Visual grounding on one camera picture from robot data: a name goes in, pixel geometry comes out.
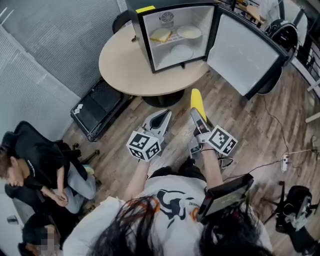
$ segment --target fridge shelf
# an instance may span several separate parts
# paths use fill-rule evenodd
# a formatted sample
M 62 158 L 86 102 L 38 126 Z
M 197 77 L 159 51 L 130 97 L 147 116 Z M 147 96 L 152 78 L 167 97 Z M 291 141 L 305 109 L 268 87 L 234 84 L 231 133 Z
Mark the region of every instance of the fridge shelf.
M 181 41 L 181 40 L 184 40 L 184 39 L 188 39 L 188 38 L 185 38 L 185 37 L 182 37 L 181 35 L 179 35 L 177 30 L 178 30 L 178 27 L 175 27 L 175 28 L 172 29 L 172 34 L 171 34 L 171 36 L 169 37 L 169 39 L 166 42 L 158 42 L 158 41 L 150 40 L 151 47 L 155 48 L 155 47 L 158 47 L 158 46 L 167 45 L 167 44 L 170 44 L 170 43 L 173 43 L 173 42 L 178 42 L 178 41 Z

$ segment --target black shirt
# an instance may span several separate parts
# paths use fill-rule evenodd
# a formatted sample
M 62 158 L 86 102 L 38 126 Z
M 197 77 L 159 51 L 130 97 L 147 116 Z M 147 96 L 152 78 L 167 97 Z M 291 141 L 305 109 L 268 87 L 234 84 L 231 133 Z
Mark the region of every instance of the black shirt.
M 67 160 L 54 143 L 36 143 L 30 145 L 26 139 L 18 139 L 15 144 L 18 158 L 24 159 L 29 167 L 30 175 L 24 185 L 30 189 L 41 190 L 43 186 L 57 189 L 57 170 L 64 166 L 63 187 L 68 185 Z

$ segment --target round table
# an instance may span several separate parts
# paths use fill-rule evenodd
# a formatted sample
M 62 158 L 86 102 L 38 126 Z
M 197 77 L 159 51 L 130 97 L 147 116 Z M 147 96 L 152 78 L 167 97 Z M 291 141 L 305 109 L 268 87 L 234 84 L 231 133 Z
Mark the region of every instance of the round table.
M 132 42 L 132 25 L 120 29 L 104 45 L 99 57 L 103 79 L 114 89 L 129 95 L 143 96 L 155 107 L 168 107 L 180 100 L 185 88 L 194 84 L 209 69 L 203 60 L 152 73 L 139 43 Z

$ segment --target fridge fan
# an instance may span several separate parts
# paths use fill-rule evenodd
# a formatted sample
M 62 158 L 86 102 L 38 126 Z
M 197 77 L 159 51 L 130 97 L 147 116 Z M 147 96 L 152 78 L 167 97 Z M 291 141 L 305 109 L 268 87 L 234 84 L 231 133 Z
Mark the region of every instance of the fridge fan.
M 166 11 L 160 15 L 161 28 L 172 28 L 174 26 L 174 14 Z

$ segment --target gray wall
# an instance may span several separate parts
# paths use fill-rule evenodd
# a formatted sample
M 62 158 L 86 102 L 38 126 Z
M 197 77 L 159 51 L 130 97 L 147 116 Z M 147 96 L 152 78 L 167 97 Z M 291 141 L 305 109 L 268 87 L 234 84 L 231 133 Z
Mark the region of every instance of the gray wall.
M 120 13 L 116 0 L 0 0 L 3 27 L 47 71 L 82 97 L 100 77 L 101 49 Z
M 60 139 L 79 97 L 37 65 L 0 26 L 0 140 L 22 121 Z

